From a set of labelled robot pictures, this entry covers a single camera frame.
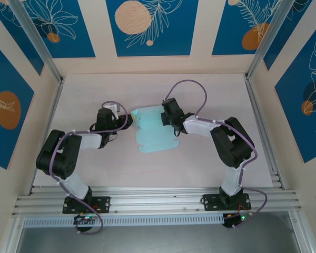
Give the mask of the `light blue paper box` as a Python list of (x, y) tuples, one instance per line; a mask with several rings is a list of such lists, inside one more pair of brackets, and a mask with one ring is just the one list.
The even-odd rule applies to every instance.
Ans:
[(150, 153), (176, 148), (180, 142), (174, 135), (174, 129), (163, 126), (161, 113), (164, 109), (161, 105), (138, 108), (131, 112), (137, 128), (135, 134), (139, 151)]

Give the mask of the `blue poster large peach circle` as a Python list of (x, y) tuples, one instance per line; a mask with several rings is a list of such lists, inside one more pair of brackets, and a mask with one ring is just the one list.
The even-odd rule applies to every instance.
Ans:
[(199, 0), (106, 0), (118, 57), (188, 56)]

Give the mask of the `blue poster white flower drawing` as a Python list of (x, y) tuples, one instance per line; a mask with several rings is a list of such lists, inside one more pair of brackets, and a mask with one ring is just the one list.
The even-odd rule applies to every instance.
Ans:
[(26, 0), (23, 6), (53, 58), (95, 57), (78, 0)]

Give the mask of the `blue poster fern orange circle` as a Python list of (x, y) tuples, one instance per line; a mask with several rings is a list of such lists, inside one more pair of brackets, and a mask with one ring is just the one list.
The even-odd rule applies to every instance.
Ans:
[(254, 54), (281, 1), (226, 0), (212, 54)]

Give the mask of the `blue poster orange disc lily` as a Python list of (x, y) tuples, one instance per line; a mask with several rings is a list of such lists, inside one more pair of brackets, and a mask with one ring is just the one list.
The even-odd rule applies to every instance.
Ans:
[(34, 96), (0, 50), (0, 167), (7, 169)]

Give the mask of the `blue poster white line drawing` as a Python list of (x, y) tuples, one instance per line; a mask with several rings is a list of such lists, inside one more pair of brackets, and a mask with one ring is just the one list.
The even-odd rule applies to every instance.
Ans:
[(34, 48), (32, 42), (24, 32), (18, 19), (8, 5), (7, 0), (0, 0), (0, 21), (3, 23), (11, 37), (22, 50), (34, 70), (41, 76), (44, 62)]
[(301, 49), (316, 30), (316, 0), (294, 0), (263, 61), (267, 71), (290, 50)]

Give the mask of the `blue poster dark circle lily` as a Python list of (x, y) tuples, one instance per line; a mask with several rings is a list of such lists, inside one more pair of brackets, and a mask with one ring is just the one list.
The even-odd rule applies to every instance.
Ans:
[(304, 162), (316, 157), (316, 30), (275, 86)]

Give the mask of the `grey metal panel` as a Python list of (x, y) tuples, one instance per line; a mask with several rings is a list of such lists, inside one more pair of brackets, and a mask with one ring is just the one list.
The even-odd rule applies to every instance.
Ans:
[(17, 253), (301, 253), (286, 213), (261, 213), (236, 230), (222, 225), (25, 228)]

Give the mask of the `aluminium side rail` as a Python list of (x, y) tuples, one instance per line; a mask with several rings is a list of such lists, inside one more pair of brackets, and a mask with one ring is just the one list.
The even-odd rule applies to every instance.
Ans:
[[(50, 132), (50, 128), (51, 128), (52, 121), (53, 121), (53, 118), (54, 118), (54, 115), (55, 115), (55, 112), (56, 112), (56, 109), (57, 109), (58, 102), (59, 102), (60, 97), (61, 97), (61, 93), (62, 93), (62, 90), (63, 90), (65, 79), (66, 79), (66, 76), (61, 77), (61, 81), (58, 83), (58, 87), (57, 87), (57, 90), (56, 90), (55, 98), (53, 100), (51, 111), (50, 111), (49, 117), (47, 119), (47, 125), (46, 125), (46, 129), (45, 129), (45, 134), (44, 134), (43, 139), (42, 139), (41, 148), (42, 148), (43, 144), (45, 143), (45, 141), (47, 139), (47, 136), (48, 136), (48, 134)], [(33, 183), (34, 183), (34, 180), (35, 180), (36, 173), (37, 173), (37, 167), (34, 168), (32, 177), (29, 180), (29, 187), (26, 190), (26, 194), (28, 196), (32, 192)]]
[(262, 143), (262, 147), (264, 150), (264, 154), (265, 154), (265, 158), (268, 164), (268, 168), (269, 168), (269, 172), (273, 181), (273, 186), (275, 188), (280, 188), (285, 190), (286, 189), (286, 185), (282, 180), (281, 177), (281, 173), (278, 167), (278, 162), (275, 158), (275, 154), (273, 152), (273, 149), (271, 147), (271, 142), (270, 139), (268, 137), (268, 133), (266, 131), (266, 127), (265, 127), (265, 122), (263, 120), (263, 116), (262, 116), (262, 111), (261, 108), (259, 106), (257, 97), (256, 97), (256, 93), (254, 91), (254, 88), (251, 84), (251, 82), (249, 81), (249, 79), (247, 78), (246, 74), (244, 75), (244, 81), (245, 81), (245, 86), (249, 95), (249, 99), (251, 102), (251, 107), (255, 116), (255, 120), (256, 120), (256, 124), (258, 127), (258, 132), (260, 135), (260, 139), (261, 139), (261, 143)]

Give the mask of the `aluminium mounting rail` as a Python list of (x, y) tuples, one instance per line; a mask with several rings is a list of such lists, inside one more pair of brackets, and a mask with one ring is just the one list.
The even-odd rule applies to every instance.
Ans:
[[(204, 194), (218, 193), (218, 188), (145, 188), (94, 187), (94, 196), (111, 198), (110, 215), (169, 215), (203, 213), (200, 200)], [(263, 188), (248, 191), (253, 211), (267, 203), (262, 211), (299, 211), (302, 205), (294, 190)], [(66, 194), (60, 187), (33, 187), (29, 196), (19, 196), (14, 217), (62, 216)]]

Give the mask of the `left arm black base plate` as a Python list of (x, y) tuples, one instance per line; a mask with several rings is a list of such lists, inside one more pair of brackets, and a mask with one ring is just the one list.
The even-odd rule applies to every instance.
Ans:
[[(83, 201), (91, 206), (97, 213), (108, 213), (110, 197), (86, 197)], [(93, 213), (87, 206), (77, 200), (66, 197), (62, 209), (63, 214)]]

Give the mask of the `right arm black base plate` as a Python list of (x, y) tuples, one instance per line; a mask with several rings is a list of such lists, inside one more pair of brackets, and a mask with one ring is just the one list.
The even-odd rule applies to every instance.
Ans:
[(239, 209), (251, 210), (249, 195), (243, 193), (240, 196), (227, 197), (222, 200), (220, 194), (204, 194), (201, 198), (201, 204), (205, 211), (238, 211)]

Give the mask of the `short aluminium frame post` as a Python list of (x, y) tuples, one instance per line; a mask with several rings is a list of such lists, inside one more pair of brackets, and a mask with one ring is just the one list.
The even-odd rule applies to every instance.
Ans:
[(308, 220), (301, 210), (288, 212), (301, 253), (316, 253), (316, 241)]
[(17, 252), (18, 244), (24, 227), (24, 221), (25, 218), (21, 216), (11, 218), (1, 253)]

